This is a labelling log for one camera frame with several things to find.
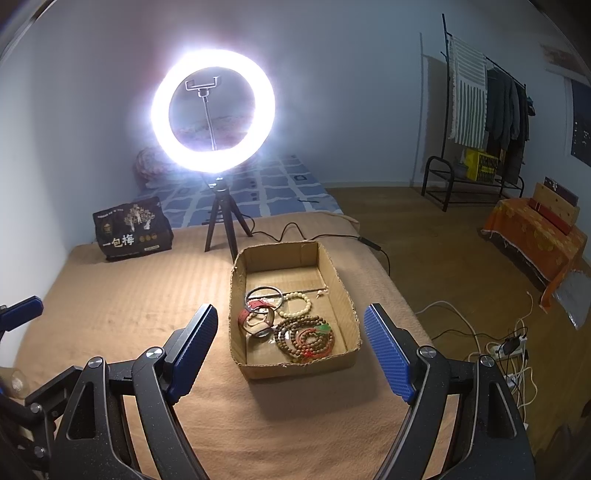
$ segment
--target tripod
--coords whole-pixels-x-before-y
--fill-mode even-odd
[[[212,118],[209,114],[209,101],[207,97],[209,96],[209,90],[219,85],[218,78],[219,77],[214,77],[213,83],[207,83],[205,85],[195,85],[195,80],[188,80],[185,82],[185,88],[187,91],[191,92],[197,90],[197,94],[203,99],[205,117],[207,118],[207,127],[209,128],[209,134],[212,138],[212,150],[214,151],[217,150],[217,144],[216,137],[213,132]],[[230,187],[228,186],[226,180],[220,177],[216,180],[216,183],[211,184],[209,187],[213,190],[215,198],[213,199],[212,212],[209,217],[207,240],[205,240],[205,251],[209,252],[211,249],[213,229],[216,226],[217,213],[221,210],[223,223],[226,227],[226,236],[228,237],[230,254],[232,255],[232,261],[235,261],[236,257],[238,256],[238,244],[236,243],[236,232],[234,231],[234,221],[232,214],[236,216],[236,219],[248,236],[252,236],[252,232],[248,228],[248,225],[246,224],[246,221],[244,220],[238,205],[236,205],[236,201],[234,198],[232,198],[232,195],[230,195]]]
[[[216,226],[217,212],[222,211],[223,224],[226,227],[226,236],[228,237],[228,245],[230,246],[230,253],[232,260],[236,260],[238,256],[238,244],[236,243],[236,233],[234,231],[234,221],[232,214],[236,216],[241,227],[248,236],[252,236],[251,230],[248,228],[242,213],[236,205],[236,201],[230,195],[230,187],[224,179],[217,179],[216,183],[212,185],[215,198],[213,199],[212,213],[209,218],[209,228],[207,229],[207,240],[205,240],[205,251],[209,252],[212,246],[213,229]]]

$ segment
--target pillow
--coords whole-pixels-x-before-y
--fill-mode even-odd
[[[214,119],[217,147],[223,149],[236,145],[248,132],[251,122],[251,116],[223,116]],[[177,129],[174,134],[181,143],[192,150],[211,150],[211,136],[205,122]],[[181,167],[173,161],[159,145],[140,151],[135,159],[135,169],[143,179],[146,179],[148,188],[158,188],[149,185],[182,183],[192,179],[195,174],[194,171]]]

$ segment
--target ring light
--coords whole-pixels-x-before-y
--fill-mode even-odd
[[[222,67],[242,75],[254,94],[255,111],[251,127],[238,145],[198,152],[175,137],[170,126],[170,102],[187,77],[209,67]],[[248,160],[261,148],[275,118],[275,95],[269,78],[252,60],[228,50],[201,50],[184,56],[164,77],[154,96],[151,117],[156,138],[170,158],[189,170],[217,173]]]

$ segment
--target tripod leg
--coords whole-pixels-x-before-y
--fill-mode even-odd
[[[240,222],[240,225],[241,225],[242,229],[244,230],[244,232],[248,236],[252,236],[251,229],[248,228],[248,225],[246,224],[246,220],[244,219],[244,216],[242,215],[240,208],[238,208],[238,205],[236,205],[236,200],[234,200],[232,197],[230,197],[230,208],[232,209],[232,212],[236,216],[236,219],[238,220],[238,222]]]
[[[226,227],[226,236],[228,237],[228,245],[230,246],[232,260],[236,260],[236,257],[238,256],[238,244],[236,243],[236,233],[234,232],[232,207],[227,199],[220,200],[220,207],[222,208],[223,224]]]
[[[213,199],[212,205],[212,213],[211,217],[209,217],[209,228],[207,229],[207,239],[205,240],[205,251],[209,252],[212,247],[212,237],[213,237],[213,229],[216,226],[216,219],[217,219],[217,211],[220,207],[220,201],[215,197]]]

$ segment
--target metal bangle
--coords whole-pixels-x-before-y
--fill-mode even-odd
[[[252,309],[250,307],[250,305],[248,304],[249,301],[254,300],[251,299],[251,296],[254,292],[260,291],[260,290],[273,290],[276,291],[279,294],[279,305],[277,305],[276,307],[257,307],[256,309]],[[263,285],[262,287],[257,287],[257,288],[253,288],[251,291],[247,292],[246,295],[244,296],[244,305],[246,306],[246,309],[250,312],[257,312],[257,313],[264,313],[262,310],[268,310],[269,308],[271,308],[274,312],[276,312],[279,307],[281,307],[281,305],[283,305],[283,292],[281,290],[279,290],[279,288],[277,287],[270,287],[268,285]]]

